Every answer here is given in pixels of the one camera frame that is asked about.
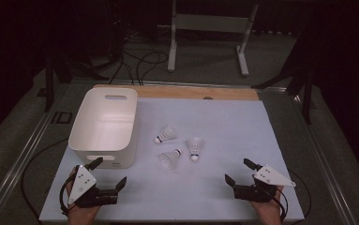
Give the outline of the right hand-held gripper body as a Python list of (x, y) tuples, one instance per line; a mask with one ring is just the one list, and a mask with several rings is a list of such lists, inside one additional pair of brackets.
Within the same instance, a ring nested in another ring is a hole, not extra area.
[(274, 199), (278, 187), (295, 187), (296, 184), (272, 167), (265, 165), (247, 165), (255, 173), (252, 175), (255, 183), (251, 186), (237, 185), (232, 181), (235, 199), (256, 203), (268, 203)]

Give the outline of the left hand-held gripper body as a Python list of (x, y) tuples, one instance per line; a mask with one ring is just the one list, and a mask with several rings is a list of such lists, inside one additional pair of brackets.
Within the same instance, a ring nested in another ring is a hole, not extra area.
[(117, 204), (116, 189), (99, 189), (97, 179), (91, 174), (94, 166), (80, 165), (74, 173), (74, 180), (67, 203), (80, 208), (91, 208), (102, 205)]

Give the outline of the white plastic bin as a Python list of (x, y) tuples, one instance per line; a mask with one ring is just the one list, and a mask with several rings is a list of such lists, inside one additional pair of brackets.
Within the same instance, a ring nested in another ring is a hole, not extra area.
[(84, 163), (103, 158), (99, 168), (130, 167), (137, 150), (137, 104), (133, 89), (92, 88), (76, 115), (68, 146)]

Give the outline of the white shuttlecock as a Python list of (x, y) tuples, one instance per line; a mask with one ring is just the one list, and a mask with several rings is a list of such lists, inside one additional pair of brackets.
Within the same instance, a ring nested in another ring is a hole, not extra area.
[(181, 155), (182, 151), (180, 149), (174, 149), (170, 152), (159, 154), (158, 160), (163, 167), (172, 170), (176, 167), (177, 161)]
[(172, 127), (163, 128), (159, 134), (154, 138), (154, 143), (160, 144), (168, 140), (176, 138), (176, 132)]
[(187, 148), (190, 152), (190, 160), (197, 161), (200, 156), (200, 151), (204, 145), (204, 140), (199, 137), (188, 138), (187, 139)]

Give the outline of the person's left hand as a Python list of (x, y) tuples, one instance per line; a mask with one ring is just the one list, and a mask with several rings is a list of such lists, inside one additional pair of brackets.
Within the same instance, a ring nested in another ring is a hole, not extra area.
[(70, 211), (67, 213), (67, 225), (93, 225), (100, 206), (91, 208), (80, 208), (75, 204), (67, 206)]

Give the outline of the person's right hand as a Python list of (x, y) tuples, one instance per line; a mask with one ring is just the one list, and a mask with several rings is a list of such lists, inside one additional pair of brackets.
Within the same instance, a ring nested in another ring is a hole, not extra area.
[(251, 202), (262, 225), (282, 225), (280, 196), (283, 186), (278, 186), (276, 196), (270, 202)]

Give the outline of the pale table mat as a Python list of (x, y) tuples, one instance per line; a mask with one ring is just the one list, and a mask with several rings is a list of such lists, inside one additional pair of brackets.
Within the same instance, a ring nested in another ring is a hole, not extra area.
[[(235, 222), (256, 215), (248, 202), (237, 200), (225, 182), (229, 175), (240, 185), (253, 182), (248, 158), (288, 172), (264, 105), (256, 100), (146, 98), (138, 101), (139, 137), (133, 164), (122, 170), (96, 169), (101, 188), (122, 178), (126, 186), (118, 202), (106, 205), (97, 220), (106, 222)], [(154, 143), (165, 127), (176, 138)], [(190, 160), (187, 139), (204, 140), (197, 161)], [(182, 151), (176, 167), (163, 167), (158, 155)]]

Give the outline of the black stand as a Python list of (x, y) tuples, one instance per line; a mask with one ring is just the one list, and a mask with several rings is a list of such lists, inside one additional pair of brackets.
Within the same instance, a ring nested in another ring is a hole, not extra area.
[(316, 16), (315, 13), (312, 13), (280, 72), (270, 80), (252, 85), (252, 88), (262, 90), (282, 80), (292, 78), (285, 92), (289, 96), (297, 96), (301, 90), (304, 90), (302, 115), (308, 124), (310, 124), (309, 111), (313, 80), (311, 58), (314, 50), (315, 30), (313, 26), (315, 24)]

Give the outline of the white metal stand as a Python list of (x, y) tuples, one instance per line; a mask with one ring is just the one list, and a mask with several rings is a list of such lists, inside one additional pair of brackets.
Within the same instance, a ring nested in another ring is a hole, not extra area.
[(247, 77), (249, 70), (245, 49), (258, 8), (259, 4), (253, 4), (247, 17), (184, 14), (177, 12), (177, 0), (172, 0), (171, 46), (167, 70), (169, 72), (175, 71), (177, 52), (176, 32), (178, 30), (236, 33), (243, 35), (241, 44), (236, 47), (236, 55), (241, 74)]

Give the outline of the metal floor rail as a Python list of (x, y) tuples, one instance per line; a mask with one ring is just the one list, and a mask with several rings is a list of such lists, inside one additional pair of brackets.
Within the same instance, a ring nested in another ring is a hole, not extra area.
[(0, 126), (0, 225), (40, 225), (41, 208), (52, 182), (55, 158), (67, 142), (51, 134), (52, 116), (68, 89), (60, 84), (52, 108), (44, 111), (45, 99), (35, 86), (18, 102)]
[(317, 139), (316, 133), (313, 127), (307, 123), (302, 114), (302, 101), (298, 96), (292, 97), (292, 106), (296, 111), (297, 117), (300, 119), (304, 130), (307, 133), (312, 145), (312, 153), (316, 159), (319, 170), (322, 174), (324, 183), (330, 193), (331, 199), (337, 209), (339, 217), (343, 225), (357, 225), (352, 210), (350, 209), (347, 200), (343, 194), (343, 191), (335, 178), (335, 175), (322, 151), (322, 147)]

